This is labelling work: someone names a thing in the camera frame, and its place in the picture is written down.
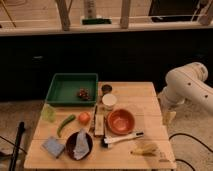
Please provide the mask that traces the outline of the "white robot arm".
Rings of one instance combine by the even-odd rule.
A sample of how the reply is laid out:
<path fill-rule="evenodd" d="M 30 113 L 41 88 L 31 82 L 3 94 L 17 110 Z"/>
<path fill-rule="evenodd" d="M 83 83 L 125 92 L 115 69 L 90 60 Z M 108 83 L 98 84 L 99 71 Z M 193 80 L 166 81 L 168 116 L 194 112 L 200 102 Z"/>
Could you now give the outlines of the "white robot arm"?
<path fill-rule="evenodd" d="M 213 114 L 213 88 L 205 84 L 207 78 L 208 70 L 200 62 L 174 68 L 166 74 L 166 86 L 158 94 L 164 125 L 171 123 L 176 115 L 173 109 L 186 99 Z"/>

